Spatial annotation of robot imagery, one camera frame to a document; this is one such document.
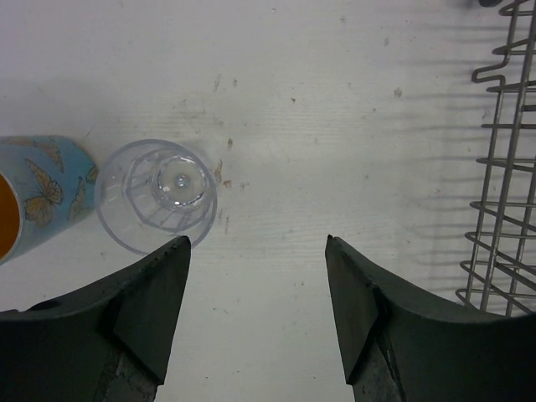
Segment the dish rack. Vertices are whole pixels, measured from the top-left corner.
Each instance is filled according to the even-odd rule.
[[[467,306],[507,317],[536,311],[535,11],[534,0],[502,7],[499,15],[509,18],[507,41],[492,51],[502,61],[472,74],[497,99],[492,122],[482,124],[491,131],[488,154],[477,159],[486,172],[482,196],[471,203],[478,211],[476,229],[466,233],[471,259],[460,264],[467,284],[456,294]]]

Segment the blue cup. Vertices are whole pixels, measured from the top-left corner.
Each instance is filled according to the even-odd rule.
[[[86,216],[97,174],[68,138],[0,137],[0,264]]]

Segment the cup rim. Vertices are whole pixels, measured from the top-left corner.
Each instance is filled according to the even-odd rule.
[[[18,233],[17,237],[15,238],[15,241],[13,242],[13,245],[9,249],[9,251],[4,255],[0,256],[0,265],[9,260],[9,258],[13,255],[15,250],[18,248],[18,245],[20,243],[22,234],[23,234],[23,226],[24,226],[24,218],[23,218],[23,203],[20,199],[19,194],[17,193],[17,190],[13,186],[13,183],[11,183],[11,180],[9,180],[8,176],[3,173],[2,169],[0,168],[0,176],[5,180],[5,182],[8,184],[9,188],[13,192],[13,195],[15,196],[15,199],[17,200],[17,208],[18,208]]]

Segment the stain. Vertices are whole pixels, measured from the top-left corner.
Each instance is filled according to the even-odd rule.
[[[225,123],[222,120],[218,119],[217,117],[214,117],[212,120],[214,121],[215,124],[217,124],[220,127],[223,127],[225,125]]]
[[[216,77],[216,81],[214,82],[214,93],[218,92],[220,82],[221,82],[221,73],[218,74],[218,76]]]
[[[218,161],[218,166],[216,166],[214,170],[214,178],[216,179],[216,183],[221,183],[221,169],[224,166],[224,161],[221,159]]]
[[[95,127],[93,126],[93,127],[91,128],[91,130],[89,130],[89,131],[87,132],[87,134],[84,135],[84,139],[86,139],[87,137],[90,136],[90,134],[91,134],[91,132],[93,131],[94,128],[95,128]]]

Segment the clear plastic cup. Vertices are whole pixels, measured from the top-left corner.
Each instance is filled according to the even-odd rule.
[[[185,147],[142,140],[110,156],[95,184],[95,207],[106,232],[134,253],[147,255],[179,235],[195,247],[214,223],[216,184]]]

